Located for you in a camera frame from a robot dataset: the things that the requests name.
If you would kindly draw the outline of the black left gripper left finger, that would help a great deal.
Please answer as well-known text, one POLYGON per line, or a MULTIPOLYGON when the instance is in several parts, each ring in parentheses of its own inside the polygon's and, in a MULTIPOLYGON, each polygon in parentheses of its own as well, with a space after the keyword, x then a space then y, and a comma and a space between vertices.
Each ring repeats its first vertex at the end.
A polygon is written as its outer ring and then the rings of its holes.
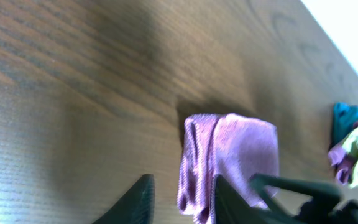
POLYGON ((154 176, 144 174, 93 224, 151 224, 154 218, 154 202, 154 176))

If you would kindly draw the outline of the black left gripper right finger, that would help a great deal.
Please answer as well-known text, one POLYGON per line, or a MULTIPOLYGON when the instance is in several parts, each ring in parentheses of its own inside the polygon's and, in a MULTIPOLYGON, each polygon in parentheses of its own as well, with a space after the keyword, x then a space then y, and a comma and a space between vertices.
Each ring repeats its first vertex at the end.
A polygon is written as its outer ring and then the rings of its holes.
POLYGON ((214 180, 212 223, 215 224, 294 224, 288 215, 250 207, 221 175, 214 180))

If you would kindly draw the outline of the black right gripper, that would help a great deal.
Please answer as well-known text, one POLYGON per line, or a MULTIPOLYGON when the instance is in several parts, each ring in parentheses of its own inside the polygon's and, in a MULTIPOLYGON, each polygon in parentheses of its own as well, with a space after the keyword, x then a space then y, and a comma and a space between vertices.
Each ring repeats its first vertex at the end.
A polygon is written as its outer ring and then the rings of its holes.
POLYGON ((337 187, 331 184, 255 174, 250 178, 249 185, 272 212, 288 215, 287 211, 265 191, 266 186, 312 197, 300 207, 298 215, 295 216, 300 222, 307 224, 358 224, 358 201, 350 200, 344 206, 336 208, 341 201, 341 193, 337 187))

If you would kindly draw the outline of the purple microfiber cloth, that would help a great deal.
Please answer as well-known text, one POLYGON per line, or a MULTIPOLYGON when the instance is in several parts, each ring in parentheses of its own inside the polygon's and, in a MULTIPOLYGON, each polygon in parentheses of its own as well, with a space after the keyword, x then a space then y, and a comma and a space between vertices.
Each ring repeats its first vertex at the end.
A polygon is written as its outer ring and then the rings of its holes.
POLYGON ((254 174, 279 174, 275 125, 231 114, 194 114, 184 122, 177 207, 195 223, 214 222, 214 179, 223 176, 251 206, 266 209, 251 189, 254 174))

